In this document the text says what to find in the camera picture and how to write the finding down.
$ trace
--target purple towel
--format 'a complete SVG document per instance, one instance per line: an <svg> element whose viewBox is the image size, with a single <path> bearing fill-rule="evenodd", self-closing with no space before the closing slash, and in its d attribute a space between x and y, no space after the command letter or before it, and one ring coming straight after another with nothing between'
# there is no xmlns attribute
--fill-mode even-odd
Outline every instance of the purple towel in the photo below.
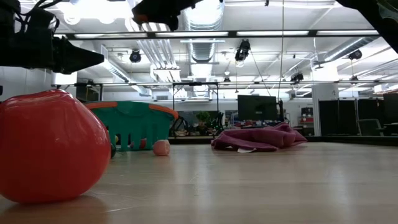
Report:
<svg viewBox="0 0 398 224"><path fill-rule="evenodd" d="M262 129L235 129L223 131L212 143L213 149L257 150L273 152L285 147L307 142L305 137L282 123Z"/></svg>

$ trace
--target white pillar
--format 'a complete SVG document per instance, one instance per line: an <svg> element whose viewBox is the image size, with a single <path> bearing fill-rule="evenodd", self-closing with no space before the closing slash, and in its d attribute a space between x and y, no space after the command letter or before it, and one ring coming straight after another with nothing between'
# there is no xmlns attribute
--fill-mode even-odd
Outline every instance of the white pillar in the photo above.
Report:
<svg viewBox="0 0 398 224"><path fill-rule="evenodd" d="M327 63L322 65L323 69L314 70L312 75L316 81L335 81L338 80L338 73L336 65ZM337 83L316 84L312 86L312 101L313 101L313 117L314 117L314 131L315 136L321 136L321 124L319 114L320 100L337 100L339 97L339 90Z"/></svg>

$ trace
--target black partition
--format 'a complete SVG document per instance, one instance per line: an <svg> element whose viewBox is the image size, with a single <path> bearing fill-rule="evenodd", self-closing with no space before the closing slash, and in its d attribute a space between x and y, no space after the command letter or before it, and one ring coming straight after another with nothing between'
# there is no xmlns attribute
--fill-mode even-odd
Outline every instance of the black partition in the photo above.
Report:
<svg viewBox="0 0 398 224"><path fill-rule="evenodd" d="M358 119L377 119L384 124L384 102L380 99L358 100Z"/></svg>
<svg viewBox="0 0 398 224"><path fill-rule="evenodd" d="M398 122L398 94L387 93L383 95L384 98L384 114L386 123Z"/></svg>
<svg viewBox="0 0 398 224"><path fill-rule="evenodd" d="M358 134L355 101L319 101L319 114L322 136Z"/></svg>
<svg viewBox="0 0 398 224"><path fill-rule="evenodd" d="M356 122L356 107L354 100L339 100L339 134L355 136L359 133Z"/></svg>
<svg viewBox="0 0 398 224"><path fill-rule="evenodd" d="M338 101L319 101L322 136L338 134Z"/></svg>

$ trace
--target office chair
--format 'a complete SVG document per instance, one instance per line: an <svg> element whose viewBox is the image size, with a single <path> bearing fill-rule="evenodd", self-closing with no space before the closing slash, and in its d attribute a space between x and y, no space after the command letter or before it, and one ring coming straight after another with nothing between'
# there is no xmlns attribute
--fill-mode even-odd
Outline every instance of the office chair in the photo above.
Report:
<svg viewBox="0 0 398 224"><path fill-rule="evenodd" d="M378 119L358 120L358 128L361 136L384 136Z"/></svg>

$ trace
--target potted plant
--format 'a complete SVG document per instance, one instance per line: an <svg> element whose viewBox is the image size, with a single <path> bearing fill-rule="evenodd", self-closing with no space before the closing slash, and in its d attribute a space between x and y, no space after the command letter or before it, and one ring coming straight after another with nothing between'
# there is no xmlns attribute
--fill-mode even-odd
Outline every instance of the potted plant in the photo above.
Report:
<svg viewBox="0 0 398 224"><path fill-rule="evenodd" d="M210 114L207 111L201 111L197 115L197 120L199 121L199 126L204 126L210 119Z"/></svg>

